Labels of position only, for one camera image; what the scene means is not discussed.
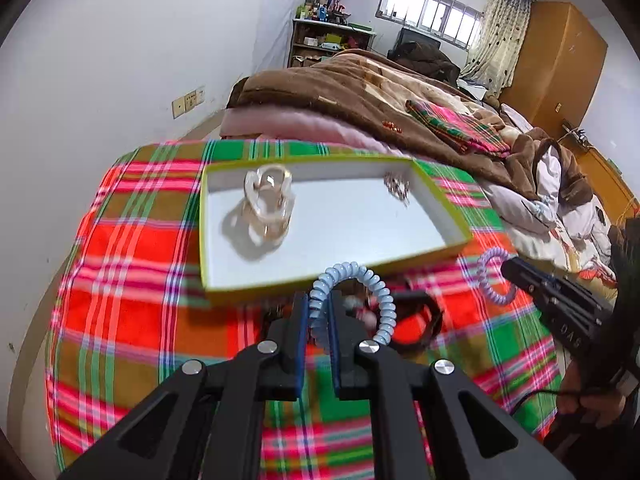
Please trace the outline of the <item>right hand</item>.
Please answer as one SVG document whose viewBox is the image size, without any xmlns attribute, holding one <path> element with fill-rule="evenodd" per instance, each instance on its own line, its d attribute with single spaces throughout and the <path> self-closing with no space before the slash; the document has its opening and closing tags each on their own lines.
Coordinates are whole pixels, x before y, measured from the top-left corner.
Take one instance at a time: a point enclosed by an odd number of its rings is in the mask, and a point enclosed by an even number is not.
<svg viewBox="0 0 640 480">
<path fill-rule="evenodd" d="M 582 376 L 576 362 L 570 362 L 561 382 L 562 394 L 556 397 L 556 408 L 561 415 L 575 414 L 585 410 L 594 417 L 597 427 L 612 425 L 620 418 L 626 405 L 626 396 L 617 390 L 604 393 L 582 393 Z"/>
</svg>

